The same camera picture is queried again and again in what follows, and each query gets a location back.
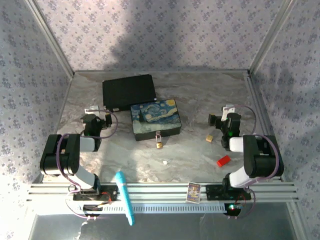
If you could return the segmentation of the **aluminium rear rail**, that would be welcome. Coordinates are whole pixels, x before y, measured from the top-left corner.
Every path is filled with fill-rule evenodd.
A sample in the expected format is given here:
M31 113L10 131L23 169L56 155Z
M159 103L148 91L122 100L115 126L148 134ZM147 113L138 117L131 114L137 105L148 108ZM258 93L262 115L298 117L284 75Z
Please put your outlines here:
M125 70L125 71L106 71L106 70L77 70L75 74L156 74L156 73L223 73L240 74L248 73L247 69L214 69L214 70Z

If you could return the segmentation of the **circuit board with LED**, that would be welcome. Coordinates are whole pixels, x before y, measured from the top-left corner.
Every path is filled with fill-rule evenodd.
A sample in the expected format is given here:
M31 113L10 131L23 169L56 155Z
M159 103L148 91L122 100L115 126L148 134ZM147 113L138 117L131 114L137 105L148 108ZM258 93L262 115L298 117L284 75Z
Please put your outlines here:
M225 203L224 207L226 211L224 215L226 215L228 218L237 218L243 208L240 203Z

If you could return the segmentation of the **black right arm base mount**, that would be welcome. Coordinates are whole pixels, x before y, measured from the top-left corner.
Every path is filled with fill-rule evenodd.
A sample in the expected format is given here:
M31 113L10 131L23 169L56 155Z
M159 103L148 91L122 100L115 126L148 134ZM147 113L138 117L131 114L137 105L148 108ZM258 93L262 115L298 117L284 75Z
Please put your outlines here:
M246 201L251 200L251 194L241 188L226 188L222 184L211 184L205 187L208 201Z

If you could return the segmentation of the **small picture card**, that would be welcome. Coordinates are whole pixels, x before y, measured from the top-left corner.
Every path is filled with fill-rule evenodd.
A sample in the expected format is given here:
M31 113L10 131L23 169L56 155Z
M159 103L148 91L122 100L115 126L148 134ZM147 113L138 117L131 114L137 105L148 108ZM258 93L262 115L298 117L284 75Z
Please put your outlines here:
M199 204L201 200L201 185L189 182L187 186L186 199L187 203Z

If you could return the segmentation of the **starry night painted box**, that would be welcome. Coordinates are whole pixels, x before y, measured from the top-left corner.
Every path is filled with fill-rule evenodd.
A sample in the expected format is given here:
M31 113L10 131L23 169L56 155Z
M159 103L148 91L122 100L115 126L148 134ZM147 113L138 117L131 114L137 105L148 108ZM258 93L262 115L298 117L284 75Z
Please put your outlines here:
M136 141L178 135L182 122L174 99L135 104L130 107Z

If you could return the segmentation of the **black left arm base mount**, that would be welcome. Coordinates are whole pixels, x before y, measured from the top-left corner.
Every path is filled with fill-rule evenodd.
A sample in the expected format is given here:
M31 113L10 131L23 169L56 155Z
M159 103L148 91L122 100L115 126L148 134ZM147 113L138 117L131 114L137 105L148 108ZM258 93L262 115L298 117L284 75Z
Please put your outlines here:
M102 185L100 188L83 189L73 194L74 201L103 201L113 202L117 200L118 187L116 185Z

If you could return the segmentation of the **red rectangular block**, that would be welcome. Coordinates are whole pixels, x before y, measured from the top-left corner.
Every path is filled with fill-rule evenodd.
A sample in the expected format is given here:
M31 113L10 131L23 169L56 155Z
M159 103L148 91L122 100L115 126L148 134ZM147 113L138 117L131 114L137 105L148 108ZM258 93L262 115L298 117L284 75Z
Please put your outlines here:
M225 155L224 157L220 158L216 164L221 168L224 165L228 164L231 161L231 158L228 155Z

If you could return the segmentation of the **aluminium corner post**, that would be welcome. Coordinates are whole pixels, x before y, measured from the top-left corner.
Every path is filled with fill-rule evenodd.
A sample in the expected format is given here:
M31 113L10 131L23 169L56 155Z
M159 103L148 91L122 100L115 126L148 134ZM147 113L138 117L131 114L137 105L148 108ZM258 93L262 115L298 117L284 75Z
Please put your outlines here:
M257 54L255 55L250 65L250 68L248 69L249 75L252 76L258 71L260 65L262 64L272 44L276 40L276 37L281 31L284 23L290 16L290 13L296 3L297 3L297 0L282 0L279 11L275 15L274 21L271 24L269 30L267 31L265 38L263 39L262 44Z
M39 25L40 30L42 31L44 37L46 38L48 44L52 48L52 51L56 55L59 63L61 64L63 70L68 75L70 79L74 77L74 71L71 65L68 62L68 59L63 52L62 48L60 47L53 31L51 30L49 24L46 21L44 14L42 13L38 3L36 0L23 0L26 5L28 6L31 14L35 18L35 21Z

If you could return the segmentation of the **black flat case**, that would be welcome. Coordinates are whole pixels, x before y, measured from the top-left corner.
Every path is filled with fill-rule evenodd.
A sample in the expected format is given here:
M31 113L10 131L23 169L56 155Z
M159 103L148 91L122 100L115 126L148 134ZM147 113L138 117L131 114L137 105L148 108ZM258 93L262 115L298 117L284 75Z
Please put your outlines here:
M102 82L103 106L112 112L127 111L132 105L157 99L150 74L122 77Z

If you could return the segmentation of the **aluminium side rail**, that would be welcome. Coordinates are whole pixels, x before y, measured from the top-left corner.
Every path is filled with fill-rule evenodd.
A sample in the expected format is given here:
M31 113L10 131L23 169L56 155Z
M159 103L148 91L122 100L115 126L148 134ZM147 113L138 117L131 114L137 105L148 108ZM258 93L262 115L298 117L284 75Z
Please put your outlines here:
M266 135L273 134L273 130L270 130L270 119L264 111L264 103L258 93L258 89L255 87L254 82L248 72L244 74L245 84L247 87L248 94L252 108L255 110L257 116L257 131ZM308 240L308 235L305 233L305 226L301 216L301 208L299 199L291 199L286 202L286 208L291 221L292 230L294 232L295 240Z

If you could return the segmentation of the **cyan marker pen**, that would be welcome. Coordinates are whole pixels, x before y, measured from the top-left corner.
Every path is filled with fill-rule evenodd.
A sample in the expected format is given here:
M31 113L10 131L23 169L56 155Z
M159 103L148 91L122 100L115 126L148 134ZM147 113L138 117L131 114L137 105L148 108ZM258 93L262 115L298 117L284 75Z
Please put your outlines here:
M134 210L130 200L126 178L122 171L118 171L115 174L115 182L124 202L125 215L127 217L128 223L130 226L133 226L135 224Z

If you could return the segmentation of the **black left base board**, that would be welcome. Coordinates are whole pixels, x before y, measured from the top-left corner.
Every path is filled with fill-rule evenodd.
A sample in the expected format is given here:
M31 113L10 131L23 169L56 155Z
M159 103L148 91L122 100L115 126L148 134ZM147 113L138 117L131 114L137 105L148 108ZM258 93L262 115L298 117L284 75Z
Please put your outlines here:
M86 217L98 217L101 215L100 212L103 208L98 205L84 204L82 210Z

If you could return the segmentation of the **aluminium front frame rail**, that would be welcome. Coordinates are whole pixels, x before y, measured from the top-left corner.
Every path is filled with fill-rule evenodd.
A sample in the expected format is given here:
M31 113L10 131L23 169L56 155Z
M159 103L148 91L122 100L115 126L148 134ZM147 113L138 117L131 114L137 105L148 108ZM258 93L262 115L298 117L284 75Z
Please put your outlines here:
M187 183L128 183L127 189L134 203L182 203L187 195ZM256 200L261 203L285 203L299 200L297 189L292 182L259 182L249 187ZM27 201L60 200L69 192L68 183L34 183L27 192Z

